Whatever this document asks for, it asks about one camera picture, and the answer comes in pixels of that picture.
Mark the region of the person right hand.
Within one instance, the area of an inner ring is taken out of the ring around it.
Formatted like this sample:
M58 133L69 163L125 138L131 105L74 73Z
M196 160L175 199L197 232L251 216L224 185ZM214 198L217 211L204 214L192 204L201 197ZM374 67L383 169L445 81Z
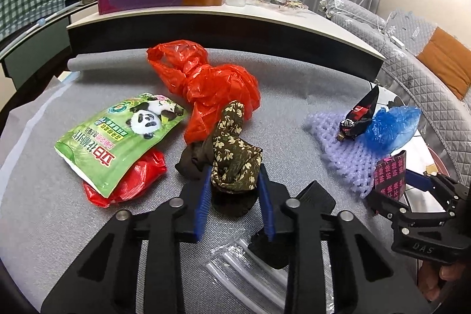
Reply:
M440 265L436 262L423 261L417 274L417 287L429 302L435 301L442 290L441 283L453 282L461 278L467 265L456 262L452 265Z

